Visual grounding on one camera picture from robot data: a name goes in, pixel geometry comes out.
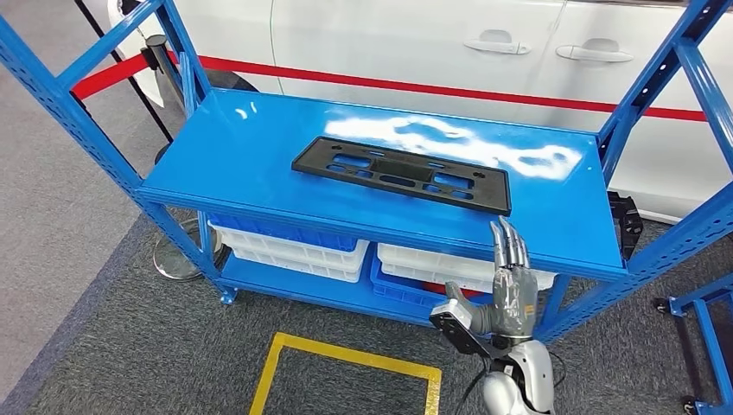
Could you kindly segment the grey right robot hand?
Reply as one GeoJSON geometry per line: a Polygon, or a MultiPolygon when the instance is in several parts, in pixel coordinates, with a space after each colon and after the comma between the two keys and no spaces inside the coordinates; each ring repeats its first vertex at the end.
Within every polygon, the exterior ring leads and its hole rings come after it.
{"type": "Polygon", "coordinates": [[[530,338],[536,322],[539,287],[530,269],[526,243],[506,217],[490,223],[494,237],[494,278],[491,304],[471,303],[454,282],[446,295],[470,316],[469,329],[477,335],[530,338]]]}

